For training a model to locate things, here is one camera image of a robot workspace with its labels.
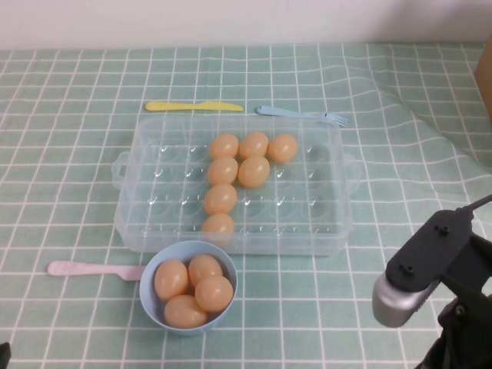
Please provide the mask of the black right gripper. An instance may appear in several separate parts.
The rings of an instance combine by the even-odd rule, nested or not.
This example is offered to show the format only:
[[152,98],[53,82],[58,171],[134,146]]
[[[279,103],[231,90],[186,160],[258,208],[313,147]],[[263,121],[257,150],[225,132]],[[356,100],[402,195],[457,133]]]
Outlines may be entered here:
[[442,327],[419,368],[491,367],[491,242],[472,235],[441,283],[455,294],[438,316]]

